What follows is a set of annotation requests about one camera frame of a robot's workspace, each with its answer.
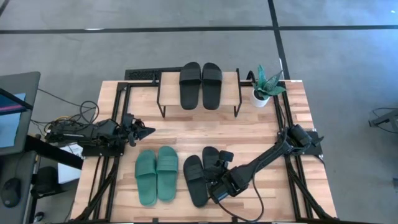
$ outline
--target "potted plant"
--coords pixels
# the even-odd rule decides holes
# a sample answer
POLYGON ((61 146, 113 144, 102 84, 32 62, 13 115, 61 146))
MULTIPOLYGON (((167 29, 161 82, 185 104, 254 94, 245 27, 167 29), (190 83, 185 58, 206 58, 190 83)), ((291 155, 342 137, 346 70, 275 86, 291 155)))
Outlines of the potted plant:
POLYGON ((258 73, 259 79, 257 82, 253 83, 254 89, 250 97, 250 102, 253 106, 260 108, 267 104, 270 96, 276 96, 286 89, 281 86, 277 86, 282 71, 267 80, 264 68, 259 65, 258 73))

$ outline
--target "green slide sandal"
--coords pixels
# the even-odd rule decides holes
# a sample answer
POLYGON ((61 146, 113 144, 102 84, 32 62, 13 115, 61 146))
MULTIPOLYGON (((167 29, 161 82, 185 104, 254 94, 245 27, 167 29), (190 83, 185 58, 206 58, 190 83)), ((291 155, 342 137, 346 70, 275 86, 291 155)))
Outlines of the green slide sandal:
POLYGON ((157 157, 157 196, 171 202, 177 189, 178 157, 170 146, 162 146, 157 157))
POLYGON ((136 161, 135 172, 139 201, 143 206, 156 204, 156 156, 152 150, 142 151, 136 161))

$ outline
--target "computer mouse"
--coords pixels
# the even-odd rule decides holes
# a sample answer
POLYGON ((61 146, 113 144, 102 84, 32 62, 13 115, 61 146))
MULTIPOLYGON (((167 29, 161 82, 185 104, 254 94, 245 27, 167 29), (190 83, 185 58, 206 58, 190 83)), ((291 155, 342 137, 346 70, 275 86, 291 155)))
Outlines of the computer mouse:
POLYGON ((21 199, 21 181, 18 178, 7 180, 1 190, 1 200, 5 207, 15 207, 21 199))

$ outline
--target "white flower pot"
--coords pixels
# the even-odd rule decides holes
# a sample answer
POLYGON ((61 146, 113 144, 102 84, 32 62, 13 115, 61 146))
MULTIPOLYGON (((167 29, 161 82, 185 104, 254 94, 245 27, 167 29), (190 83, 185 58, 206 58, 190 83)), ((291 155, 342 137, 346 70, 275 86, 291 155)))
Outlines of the white flower pot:
POLYGON ((258 108, 264 107, 264 106, 268 103, 268 100, 269 100, 269 96, 268 96, 267 99, 265 99, 265 100, 259 100, 259 99, 257 99, 257 98, 254 96, 254 90, 253 90, 253 92, 251 93, 250 102, 251 102, 251 104, 253 104, 253 106, 255 106, 255 107, 258 107, 258 108))

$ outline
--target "floor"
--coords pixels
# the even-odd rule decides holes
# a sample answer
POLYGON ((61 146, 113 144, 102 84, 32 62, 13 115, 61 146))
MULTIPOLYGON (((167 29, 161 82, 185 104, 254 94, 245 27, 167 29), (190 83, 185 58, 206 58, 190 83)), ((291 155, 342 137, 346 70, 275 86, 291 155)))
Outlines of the floor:
MULTIPOLYGON (((180 67, 196 61, 214 62, 224 71, 239 67, 241 73, 256 70, 259 64, 268 74, 281 69, 273 30, 2 34, 2 30, 272 26, 267 1, 3 2, 0 75, 39 71, 41 88, 75 103, 96 101, 101 82, 122 80, 129 68, 180 67)), ((395 0, 273 2, 280 26, 398 24, 395 0)), ((398 177, 398 138, 368 126, 373 109, 398 106, 398 29, 392 28, 280 31, 290 78, 304 81, 315 126, 325 136, 326 172, 342 220, 398 220, 398 193, 392 181, 398 177)), ((50 121, 77 112, 78 108, 39 92, 33 119, 50 121)), ((31 125, 30 132, 39 131, 31 125)), ((39 201, 37 210, 46 213, 47 222, 65 219, 74 196, 71 189, 39 201)))

